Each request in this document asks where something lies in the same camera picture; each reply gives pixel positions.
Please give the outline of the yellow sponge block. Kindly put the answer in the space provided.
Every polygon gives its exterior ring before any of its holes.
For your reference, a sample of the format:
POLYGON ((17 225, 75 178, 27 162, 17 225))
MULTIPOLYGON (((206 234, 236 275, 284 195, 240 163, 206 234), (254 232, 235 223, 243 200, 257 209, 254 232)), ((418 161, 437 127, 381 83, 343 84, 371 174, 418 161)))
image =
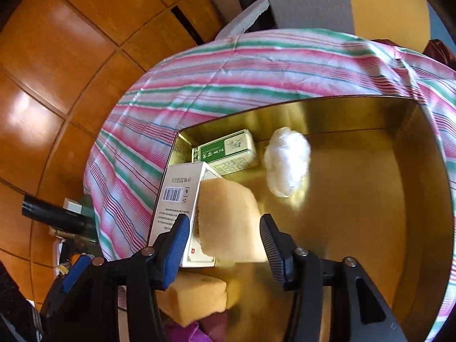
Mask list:
POLYGON ((167 290, 155 295, 159 309, 182 327, 227 307, 227 283, 197 273, 179 272, 167 290))
POLYGON ((200 183, 197 202, 203 253, 232 262, 265 262, 260 238, 261 213, 254 194, 224 178, 200 183))

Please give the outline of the purple snack packet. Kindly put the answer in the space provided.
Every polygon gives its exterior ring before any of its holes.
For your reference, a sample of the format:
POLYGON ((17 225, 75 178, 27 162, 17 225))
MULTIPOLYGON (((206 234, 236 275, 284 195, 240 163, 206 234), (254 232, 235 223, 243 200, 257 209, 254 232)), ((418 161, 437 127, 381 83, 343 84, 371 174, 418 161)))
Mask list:
POLYGON ((228 313, 214 313, 182 327, 172 319, 164 322, 167 341, 224 342, 227 340, 228 313))

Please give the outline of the white plastic bag ball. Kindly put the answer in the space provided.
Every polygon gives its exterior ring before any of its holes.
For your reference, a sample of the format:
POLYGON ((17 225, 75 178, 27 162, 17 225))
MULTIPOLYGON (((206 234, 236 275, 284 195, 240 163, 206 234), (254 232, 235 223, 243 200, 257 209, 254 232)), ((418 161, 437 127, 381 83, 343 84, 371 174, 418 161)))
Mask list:
POLYGON ((289 127, 273 133, 264 150, 267 186, 278 198, 289 198, 308 173, 311 146, 307 138, 289 127))

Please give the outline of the green and white small box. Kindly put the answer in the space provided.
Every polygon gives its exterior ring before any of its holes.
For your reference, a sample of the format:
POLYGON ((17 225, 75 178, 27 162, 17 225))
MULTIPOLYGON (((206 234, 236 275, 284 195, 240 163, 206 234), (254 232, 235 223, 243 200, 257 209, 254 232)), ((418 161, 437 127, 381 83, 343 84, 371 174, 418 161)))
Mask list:
POLYGON ((192 148, 192 163, 205 162, 219 175, 258 166, 254 138, 247 129, 192 148))

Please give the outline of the white tall carton box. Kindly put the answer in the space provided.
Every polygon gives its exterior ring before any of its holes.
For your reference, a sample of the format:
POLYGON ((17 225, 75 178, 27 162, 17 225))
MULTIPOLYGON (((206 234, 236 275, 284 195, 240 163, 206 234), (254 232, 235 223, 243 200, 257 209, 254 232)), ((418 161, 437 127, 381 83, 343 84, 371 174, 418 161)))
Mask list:
POLYGON ((163 232, 171 230, 177 216, 189 217, 189 238, 182 257, 182 268, 207 268, 215 266, 216 259, 201 250, 196 218, 197 201, 201 182, 220 175, 205 162, 175 164, 167 168, 154 209, 149 245, 163 232))

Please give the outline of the pink green striped tablecloth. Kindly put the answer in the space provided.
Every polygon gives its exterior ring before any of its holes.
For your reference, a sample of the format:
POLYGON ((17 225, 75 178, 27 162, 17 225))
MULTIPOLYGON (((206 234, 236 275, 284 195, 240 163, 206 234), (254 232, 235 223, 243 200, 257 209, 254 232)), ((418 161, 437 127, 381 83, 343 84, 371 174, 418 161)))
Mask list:
POLYGON ((455 308, 455 71, 419 69, 388 47, 326 29, 274 29, 216 40, 144 74, 106 118, 87 160, 103 256, 127 258, 148 245, 172 143, 185 126, 295 100, 394 97, 424 111, 450 178, 454 249, 431 332, 455 308))

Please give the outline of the orange wooden wardrobe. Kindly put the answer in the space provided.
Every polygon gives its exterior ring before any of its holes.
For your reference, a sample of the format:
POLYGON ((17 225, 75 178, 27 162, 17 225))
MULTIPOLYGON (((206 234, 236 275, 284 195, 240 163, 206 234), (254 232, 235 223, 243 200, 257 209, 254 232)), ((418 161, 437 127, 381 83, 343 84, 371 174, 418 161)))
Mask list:
POLYGON ((79 198, 124 92, 224 25, 212 0, 1 0, 1 262, 30 303, 52 284, 57 240, 22 214, 23 198, 79 198))

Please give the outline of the dark red cloth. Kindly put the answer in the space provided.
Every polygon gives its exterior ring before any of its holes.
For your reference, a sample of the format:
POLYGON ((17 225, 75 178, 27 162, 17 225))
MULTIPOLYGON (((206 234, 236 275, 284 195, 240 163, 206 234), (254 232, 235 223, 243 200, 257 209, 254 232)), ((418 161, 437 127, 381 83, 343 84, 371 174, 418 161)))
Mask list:
POLYGON ((431 39, 423 52, 407 49, 389 39, 374 39, 371 42, 377 46, 388 47, 387 51, 392 52, 395 59, 410 66, 423 70, 455 70, 455 54, 440 39, 431 39))

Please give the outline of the grey yellow blue chair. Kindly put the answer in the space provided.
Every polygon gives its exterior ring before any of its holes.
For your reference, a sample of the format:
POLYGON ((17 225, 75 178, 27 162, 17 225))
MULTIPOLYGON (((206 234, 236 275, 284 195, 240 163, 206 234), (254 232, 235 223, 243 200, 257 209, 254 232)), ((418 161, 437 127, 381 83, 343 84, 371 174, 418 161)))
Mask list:
POLYGON ((431 39, 440 39, 451 50, 455 48, 455 27, 435 0, 268 2, 279 29, 330 29, 364 39, 389 39, 419 52, 431 39))

